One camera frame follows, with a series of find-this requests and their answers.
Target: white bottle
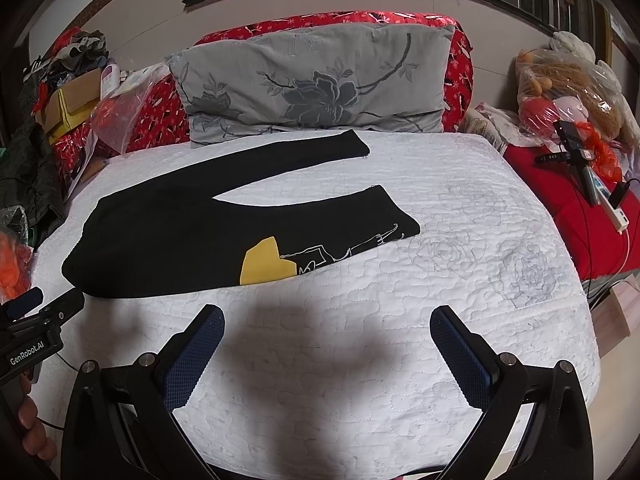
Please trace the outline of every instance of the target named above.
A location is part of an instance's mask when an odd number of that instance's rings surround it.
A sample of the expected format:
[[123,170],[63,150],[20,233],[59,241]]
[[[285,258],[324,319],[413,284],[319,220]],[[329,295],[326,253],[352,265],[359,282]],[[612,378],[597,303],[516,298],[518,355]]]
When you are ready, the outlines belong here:
[[109,96],[120,86],[120,67],[112,57],[109,58],[107,66],[104,67],[100,76],[100,99]]

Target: black pants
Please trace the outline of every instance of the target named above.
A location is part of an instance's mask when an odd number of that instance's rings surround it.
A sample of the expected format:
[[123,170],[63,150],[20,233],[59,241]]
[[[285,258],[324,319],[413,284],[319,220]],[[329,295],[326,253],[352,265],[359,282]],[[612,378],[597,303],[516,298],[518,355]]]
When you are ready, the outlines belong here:
[[369,154],[353,130],[274,142],[172,171],[98,202],[63,275],[103,298],[142,298],[302,274],[413,236],[380,186],[286,206],[213,197],[287,171]]

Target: orange object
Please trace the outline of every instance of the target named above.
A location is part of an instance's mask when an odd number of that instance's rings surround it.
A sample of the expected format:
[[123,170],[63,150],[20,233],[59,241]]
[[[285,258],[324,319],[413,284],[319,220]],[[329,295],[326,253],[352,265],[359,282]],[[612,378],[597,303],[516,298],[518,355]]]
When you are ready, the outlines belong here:
[[0,298],[14,300],[29,290],[31,249],[0,232]]
[[587,150],[595,154],[595,160],[591,167],[598,176],[622,182],[622,168],[618,162],[616,153],[604,142],[591,123],[575,123],[575,127],[580,132],[582,142]]

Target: blue gripper pad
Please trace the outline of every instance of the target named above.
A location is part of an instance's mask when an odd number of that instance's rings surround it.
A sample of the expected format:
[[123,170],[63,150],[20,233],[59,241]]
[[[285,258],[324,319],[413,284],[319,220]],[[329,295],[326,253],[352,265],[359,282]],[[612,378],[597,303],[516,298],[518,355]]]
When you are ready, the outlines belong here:
[[40,306],[43,298],[44,296],[42,295],[42,291],[37,286],[34,286],[14,300],[7,301],[2,307],[4,308],[8,319],[15,321],[16,319],[20,319],[22,316],[26,316],[37,306]]
[[177,356],[162,377],[162,400],[169,411],[187,403],[224,333],[222,311],[215,305],[205,305],[187,329],[165,345],[167,348],[172,342],[178,343]]
[[499,377],[498,365],[491,355],[495,357],[495,353],[484,339],[469,332],[447,305],[433,311],[429,326],[431,337],[466,401],[473,408],[486,410],[491,402],[492,386]]

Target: cardboard box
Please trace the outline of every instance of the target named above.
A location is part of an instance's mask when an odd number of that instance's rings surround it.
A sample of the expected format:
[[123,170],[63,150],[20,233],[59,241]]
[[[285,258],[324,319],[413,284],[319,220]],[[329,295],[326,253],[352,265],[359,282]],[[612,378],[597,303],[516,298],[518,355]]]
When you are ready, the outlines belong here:
[[96,68],[58,88],[49,103],[36,113],[36,122],[53,144],[67,132],[82,124],[100,100],[100,75]]

